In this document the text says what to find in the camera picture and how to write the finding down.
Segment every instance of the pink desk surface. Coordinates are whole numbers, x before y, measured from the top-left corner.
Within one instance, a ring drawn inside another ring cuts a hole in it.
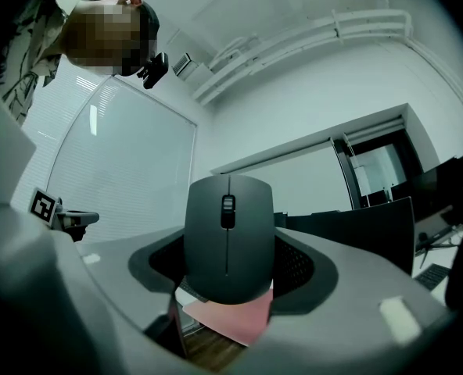
[[[215,302],[193,302],[183,311],[206,327],[240,343],[251,345],[267,327],[273,289],[251,302],[223,305]]]

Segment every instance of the computer mouse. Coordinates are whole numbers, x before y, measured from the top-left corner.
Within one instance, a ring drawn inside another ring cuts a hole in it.
[[[192,184],[184,246],[188,284],[203,297],[241,304],[264,294],[275,259],[271,186],[241,175]]]

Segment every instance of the shirt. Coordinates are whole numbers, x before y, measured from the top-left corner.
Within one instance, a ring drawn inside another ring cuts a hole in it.
[[[66,16],[80,0],[30,0],[11,23],[11,33],[2,50],[0,95],[22,125],[33,101],[39,76],[44,86],[56,76],[61,55],[42,57],[59,37]]]

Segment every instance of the ear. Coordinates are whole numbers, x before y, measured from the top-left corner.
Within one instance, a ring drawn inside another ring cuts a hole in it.
[[[143,4],[142,0],[118,0],[117,2],[118,5],[132,5],[134,7],[139,7],[141,4]]]

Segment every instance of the air vent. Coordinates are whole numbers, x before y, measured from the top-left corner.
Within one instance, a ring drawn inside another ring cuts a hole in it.
[[[190,59],[190,56],[185,53],[179,60],[174,64],[172,67],[174,73],[176,75],[179,75],[182,70],[186,68],[186,66],[192,62],[192,59]]]

